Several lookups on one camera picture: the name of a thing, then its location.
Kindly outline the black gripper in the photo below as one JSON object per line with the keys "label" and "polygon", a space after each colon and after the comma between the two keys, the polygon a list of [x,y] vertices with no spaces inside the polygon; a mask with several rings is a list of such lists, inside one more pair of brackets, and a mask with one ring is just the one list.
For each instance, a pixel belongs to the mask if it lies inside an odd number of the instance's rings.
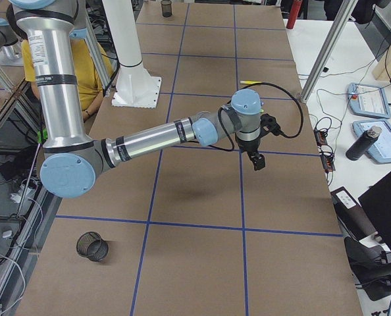
{"label": "black gripper", "polygon": [[243,140],[236,137],[236,142],[238,144],[239,150],[241,153],[246,152],[249,159],[253,163],[253,168],[255,171],[259,171],[265,168],[266,162],[264,155],[258,152],[259,146],[261,144],[261,138],[258,136],[254,140]]}

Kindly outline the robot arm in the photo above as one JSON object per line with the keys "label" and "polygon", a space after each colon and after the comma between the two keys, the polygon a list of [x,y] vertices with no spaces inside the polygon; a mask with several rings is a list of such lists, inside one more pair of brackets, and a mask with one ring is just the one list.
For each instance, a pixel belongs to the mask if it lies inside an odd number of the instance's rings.
{"label": "robot arm", "polygon": [[47,129],[40,179],[52,194],[75,198],[119,163],[192,140],[213,145],[230,135],[255,170],[265,166],[258,151],[262,104],[259,94],[248,88],[237,91],[216,113],[200,112],[115,140],[92,139],[84,129],[70,45],[70,34],[85,17],[84,3],[13,1],[13,11],[30,45]]}

